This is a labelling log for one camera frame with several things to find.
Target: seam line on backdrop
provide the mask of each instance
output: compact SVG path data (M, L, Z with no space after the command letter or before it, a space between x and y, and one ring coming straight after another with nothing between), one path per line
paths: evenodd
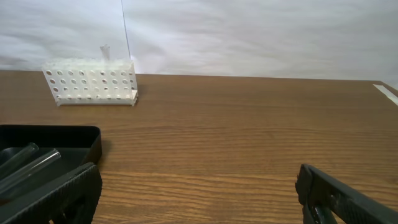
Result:
M124 18L123 0L120 0L120 2L122 4L123 24L124 24L124 33L126 34L127 49L129 51L129 58L130 58L130 60L132 60L131 54L130 54L129 39L127 38L126 19Z

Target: wooden table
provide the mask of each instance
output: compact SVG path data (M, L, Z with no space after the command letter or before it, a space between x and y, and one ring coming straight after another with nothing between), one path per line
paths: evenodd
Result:
M93 223L302 223L303 163L398 210L381 82L138 75L135 107L56 107L41 72L0 76L2 124L101 128Z

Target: test tube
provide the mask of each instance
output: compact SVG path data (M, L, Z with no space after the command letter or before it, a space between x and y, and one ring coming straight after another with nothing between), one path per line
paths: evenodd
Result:
M21 151L0 166L0 180L17 170L26 160L39 150L34 143L29 143Z
M52 149L50 152L40 156L3 180L0 180L0 195L60 158L61 154L56 149Z

